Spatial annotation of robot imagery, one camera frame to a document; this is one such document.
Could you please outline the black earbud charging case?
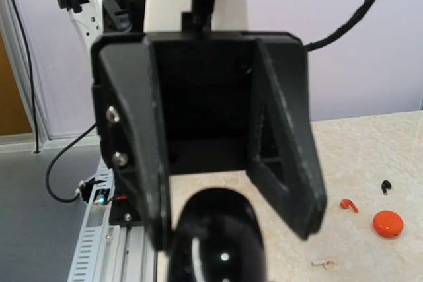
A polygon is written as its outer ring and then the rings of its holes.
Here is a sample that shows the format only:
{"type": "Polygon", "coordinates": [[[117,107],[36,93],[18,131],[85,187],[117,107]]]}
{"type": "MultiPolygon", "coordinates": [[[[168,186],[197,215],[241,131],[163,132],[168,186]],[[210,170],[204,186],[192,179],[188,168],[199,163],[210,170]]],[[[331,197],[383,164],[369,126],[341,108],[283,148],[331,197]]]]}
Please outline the black earbud charging case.
{"type": "Polygon", "coordinates": [[[258,219],[249,200],[206,188],[184,206],[168,252],[167,281],[267,281],[258,219]]]}

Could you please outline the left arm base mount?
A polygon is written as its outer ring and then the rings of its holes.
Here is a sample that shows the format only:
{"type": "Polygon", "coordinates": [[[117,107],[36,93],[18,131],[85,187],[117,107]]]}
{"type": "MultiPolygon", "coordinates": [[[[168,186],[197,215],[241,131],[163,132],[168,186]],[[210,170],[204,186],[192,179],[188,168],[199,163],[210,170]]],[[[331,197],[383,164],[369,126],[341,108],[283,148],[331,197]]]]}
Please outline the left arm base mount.
{"type": "Polygon", "coordinates": [[[141,216],[130,205],[126,195],[113,192],[105,179],[92,177],[81,181],[75,191],[93,211],[105,212],[110,209],[108,223],[112,226],[138,227],[143,225],[141,216]]]}

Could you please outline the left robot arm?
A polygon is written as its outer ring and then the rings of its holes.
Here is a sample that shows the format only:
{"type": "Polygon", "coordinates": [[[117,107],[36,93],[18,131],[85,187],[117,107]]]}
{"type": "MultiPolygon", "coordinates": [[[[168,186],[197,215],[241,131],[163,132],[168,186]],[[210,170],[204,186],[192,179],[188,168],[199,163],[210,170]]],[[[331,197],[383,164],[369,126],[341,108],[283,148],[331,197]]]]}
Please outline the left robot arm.
{"type": "Polygon", "coordinates": [[[103,160],[155,249],[171,245],[181,174],[243,170],[298,237],[319,231],[327,195],[298,37],[249,31],[247,0],[58,4],[89,51],[103,160]]]}

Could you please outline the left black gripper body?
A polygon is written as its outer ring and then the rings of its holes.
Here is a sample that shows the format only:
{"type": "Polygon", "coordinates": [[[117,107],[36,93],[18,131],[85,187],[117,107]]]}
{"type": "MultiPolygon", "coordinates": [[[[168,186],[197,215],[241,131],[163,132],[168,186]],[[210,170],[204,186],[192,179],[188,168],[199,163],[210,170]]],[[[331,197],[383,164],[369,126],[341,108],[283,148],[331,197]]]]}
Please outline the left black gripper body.
{"type": "Polygon", "coordinates": [[[109,165],[306,173],[307,54],[291,34],[112,34],[94,45],[92,66],[109,165]]]}

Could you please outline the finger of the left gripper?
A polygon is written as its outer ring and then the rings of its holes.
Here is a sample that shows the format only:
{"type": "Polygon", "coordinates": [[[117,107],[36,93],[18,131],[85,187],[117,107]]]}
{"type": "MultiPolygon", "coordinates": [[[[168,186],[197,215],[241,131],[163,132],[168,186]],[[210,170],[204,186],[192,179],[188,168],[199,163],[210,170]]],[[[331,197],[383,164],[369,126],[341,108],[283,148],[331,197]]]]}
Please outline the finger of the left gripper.
{"type": "Polygon", "coordinates": [[[282,37],[257,39],[247,176],[302,240],[319,231],[327,195],[309,119],[307,52],[282,37]]]}
{"type": "Polygon", "coordinates": [[[118,188],[139,213],[153,248],[164,251],[171,237],[169,156],[157,64],[147,38],[99,38],[98,108],[108,138],[118,188]]]}

